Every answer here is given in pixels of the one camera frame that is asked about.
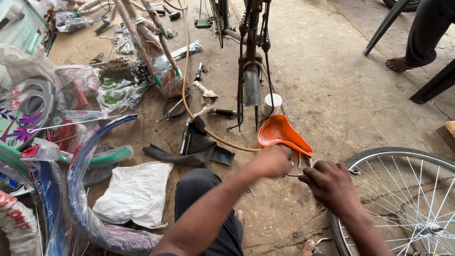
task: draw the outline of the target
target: chair leg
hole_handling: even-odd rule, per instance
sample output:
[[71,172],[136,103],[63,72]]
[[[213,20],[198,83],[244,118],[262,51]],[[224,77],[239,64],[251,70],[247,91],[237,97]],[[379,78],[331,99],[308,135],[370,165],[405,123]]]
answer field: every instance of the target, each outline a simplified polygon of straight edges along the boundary
[[379,39],[381,39],[382,35],[384,35],[384,33],[389,29],[390,25],[392,25],[409,2],[411,2],[411,0],[397,0],[363,51],[364,55],[369,54],[373,47],[378,43]]
[[424,104],[453,85],[455,85],[455,59],[409,99],[417,104]]

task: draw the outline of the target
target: bicycle wheel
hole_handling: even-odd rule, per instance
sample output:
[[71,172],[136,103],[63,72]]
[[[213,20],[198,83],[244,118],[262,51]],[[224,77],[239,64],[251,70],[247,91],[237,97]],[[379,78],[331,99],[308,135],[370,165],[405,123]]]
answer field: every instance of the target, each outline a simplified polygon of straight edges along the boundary
[[[382,0],[388,7],[392,8],[397,0]],[[415,11],[419,6],[420,0],[411,0],[403,11]]]
[[[375,148],[346,162],[364,208],[395,255],[455,255],[455,163],[410,148]],[[359,255],[338,217],[329,212],[341,256]]]

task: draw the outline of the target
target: bare foot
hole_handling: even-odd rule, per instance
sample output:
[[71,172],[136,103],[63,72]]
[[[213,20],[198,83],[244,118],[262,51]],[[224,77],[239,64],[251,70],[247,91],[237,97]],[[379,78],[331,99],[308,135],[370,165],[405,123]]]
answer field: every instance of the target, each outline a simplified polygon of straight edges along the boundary
[[302,251],[300,252],[300,254],[298,256],[311,256],[315,246],[316,245],[314,244],[314,241],[311,239],[308,239],[305,242],[305,247],[302,249]]
[[406,70],[413,69],[413,67],[408,67],[403,63],[403,58],[404,57],[387,59],[385,65],[391,70],[397,72],[404,72]]
[[243,211],[242,210],[238,210],[235,212],[235,216],[237,217],[237,219],[240,221],[240,223],[242,224],[245,224],[245,218],[243,216]]

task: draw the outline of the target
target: green pedal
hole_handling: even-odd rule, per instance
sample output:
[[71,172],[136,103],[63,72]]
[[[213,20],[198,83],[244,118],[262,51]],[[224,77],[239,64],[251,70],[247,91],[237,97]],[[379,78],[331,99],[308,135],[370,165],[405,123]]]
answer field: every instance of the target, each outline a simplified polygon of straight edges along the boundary
[[209,19],[197,19],[194,21],[194,26],[196,28],[211,28],[212,27],[212,22]]

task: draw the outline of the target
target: wooden plank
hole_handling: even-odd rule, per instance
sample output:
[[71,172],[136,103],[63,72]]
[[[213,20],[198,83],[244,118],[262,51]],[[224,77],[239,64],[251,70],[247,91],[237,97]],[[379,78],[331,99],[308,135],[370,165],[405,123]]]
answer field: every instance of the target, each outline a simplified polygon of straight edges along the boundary
[[441,127],[439,127],[436,131],[438,134],[441,136],[441,138],[445,141],[447,146],[452,150],[452,152],[455,154],[455,137],[453,136],[453,132],[451,133],[449,129],[447,128],[446,123]]
[[455,121],[448,121],[444,123],[445,127],[449,130],[449,132],[455,137]]

